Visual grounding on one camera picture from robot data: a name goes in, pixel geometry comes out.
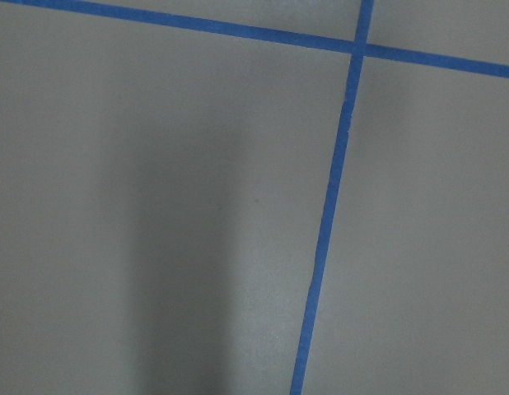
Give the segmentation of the blue tape line right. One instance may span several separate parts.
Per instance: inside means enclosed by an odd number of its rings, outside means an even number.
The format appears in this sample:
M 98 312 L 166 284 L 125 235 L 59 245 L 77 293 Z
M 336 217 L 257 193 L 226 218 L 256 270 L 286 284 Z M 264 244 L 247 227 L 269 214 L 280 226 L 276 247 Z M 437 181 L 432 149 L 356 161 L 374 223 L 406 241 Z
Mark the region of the blue tape line right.
M 364 59 L 364 48 L 367 44 L 373 8 L 373 1 L 362 1 L 360 3 L 353 49 L 348 65 L 343 104 L 341 107 L 334 144 L 334 153 L 330 163 L 329 182 L 326 189 L 325 203 L 323 206 L 319 234 L 315 246 L 314 267 L 307 292 L 305 310 L 301 322 L 301 331 L 297 344 L 297 353 L 292 371 L 292 379 L 289 389 L 290 394 L 302 393 L 306 377 L 306 368 L 311 350 L 317 309 L 320 301 L 320 292 L 325 272 L 325 264 L 328 257 L 329 243 L 333 229 L 334 214 L 336 211 L 339 189 L 343 175 L 343 166 L 348 146 L 348 134 L 357 101 L 357 92 Z

